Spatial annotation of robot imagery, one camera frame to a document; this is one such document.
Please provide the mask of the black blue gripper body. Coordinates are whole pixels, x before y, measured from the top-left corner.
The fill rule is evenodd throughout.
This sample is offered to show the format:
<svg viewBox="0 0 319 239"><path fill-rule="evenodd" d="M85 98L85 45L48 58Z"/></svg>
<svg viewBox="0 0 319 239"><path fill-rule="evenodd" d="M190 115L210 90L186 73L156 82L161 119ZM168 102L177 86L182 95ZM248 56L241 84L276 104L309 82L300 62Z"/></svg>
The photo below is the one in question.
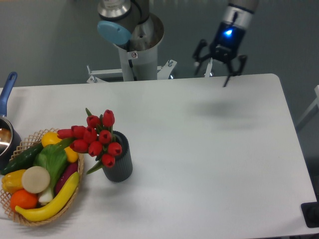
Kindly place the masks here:
<svg viewBox="0 0 319 239"><path fill-rule="evenodd" d="M213 41L209 45L209 58L221 63L230 63L235 57L246 30L221 22Z"/></svg>

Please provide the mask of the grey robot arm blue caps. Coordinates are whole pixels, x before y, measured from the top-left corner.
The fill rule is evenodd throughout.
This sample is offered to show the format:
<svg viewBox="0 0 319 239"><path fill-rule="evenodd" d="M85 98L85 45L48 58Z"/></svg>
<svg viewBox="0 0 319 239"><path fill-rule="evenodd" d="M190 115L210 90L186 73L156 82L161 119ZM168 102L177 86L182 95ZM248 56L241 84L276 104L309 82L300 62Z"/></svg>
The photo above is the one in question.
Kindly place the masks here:
<svg viewBox="0 0 319 239"><path fill-rule="evenodd" d="M192 55L196 73L206 60L216 60L227 66L228 78L242 74L247 55L238 55L238 49L254 11L250 0L228 2L213 41L200 40ZM163 23L150 13L148 0L101 0L98 14L101 19L97 24L98 33L117 47L124 81L169 78L172 62L158 69Z"/></svg>

